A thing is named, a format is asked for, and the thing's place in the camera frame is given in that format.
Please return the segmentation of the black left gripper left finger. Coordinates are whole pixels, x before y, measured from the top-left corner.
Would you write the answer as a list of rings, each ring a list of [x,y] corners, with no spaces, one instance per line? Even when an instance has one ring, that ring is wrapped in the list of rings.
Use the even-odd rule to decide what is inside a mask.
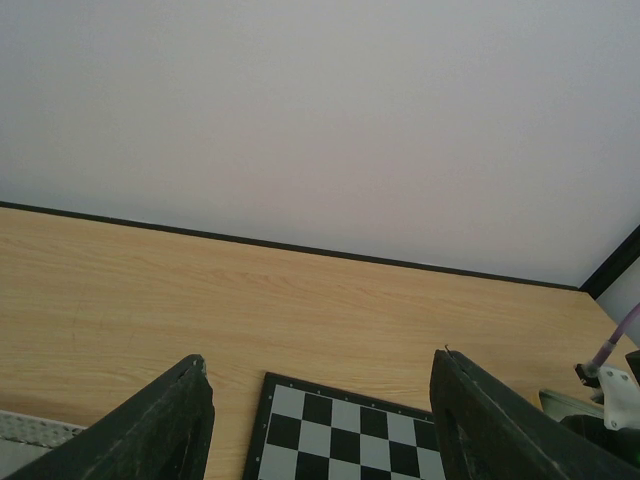
[[[202,356],[191,354],[77,437],[4,454],[7,479],[201,479],[215,419]]]

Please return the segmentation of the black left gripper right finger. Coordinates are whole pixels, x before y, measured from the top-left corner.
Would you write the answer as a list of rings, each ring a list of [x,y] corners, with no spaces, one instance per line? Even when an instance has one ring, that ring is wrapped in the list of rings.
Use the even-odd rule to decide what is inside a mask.
[[[636,468],[547,416],[458,351],[430,378],[448,479],[636,479]]]

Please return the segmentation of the gold tin of white pieces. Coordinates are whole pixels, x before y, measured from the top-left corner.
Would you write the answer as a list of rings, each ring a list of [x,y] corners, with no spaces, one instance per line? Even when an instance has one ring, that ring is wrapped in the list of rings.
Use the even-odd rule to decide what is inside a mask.
[[[602,419],[603,408],[600,405],[585,402],[571,396],[541,389],[537,394],[539,408],[550,418],[560,422],[565,417],[573,415],[588,415]]]

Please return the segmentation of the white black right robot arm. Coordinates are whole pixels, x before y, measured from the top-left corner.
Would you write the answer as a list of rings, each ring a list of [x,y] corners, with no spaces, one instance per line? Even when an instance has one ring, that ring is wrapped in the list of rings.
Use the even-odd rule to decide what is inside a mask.
[[[603,405],[603,417],[570,415],[560,423],[591,443],[630,465],[639,467],[639,351],[625,356],[628,373],[613,367],[598,370],[578,364],[582,384],[596,391]]]

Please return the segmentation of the black white chess board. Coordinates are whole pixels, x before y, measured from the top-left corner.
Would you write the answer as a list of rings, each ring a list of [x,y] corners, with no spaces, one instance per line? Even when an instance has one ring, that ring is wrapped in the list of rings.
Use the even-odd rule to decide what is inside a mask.
[[[431,413],[268,372],[246,479],[442,479]]]

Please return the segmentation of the silver tray of black pieces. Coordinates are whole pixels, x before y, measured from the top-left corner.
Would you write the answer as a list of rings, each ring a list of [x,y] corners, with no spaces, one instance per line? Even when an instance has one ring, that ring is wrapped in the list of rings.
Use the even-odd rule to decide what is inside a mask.
[[[85,430],[84,426],[2,410],[1,453],[53,450]]]

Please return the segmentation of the black cage frame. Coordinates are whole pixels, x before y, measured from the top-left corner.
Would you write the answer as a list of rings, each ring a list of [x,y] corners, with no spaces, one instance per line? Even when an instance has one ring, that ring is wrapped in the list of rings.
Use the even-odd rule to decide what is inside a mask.
[[[637,226],[582,284],[580,291],[598,299],[639,258],[640,226]]]

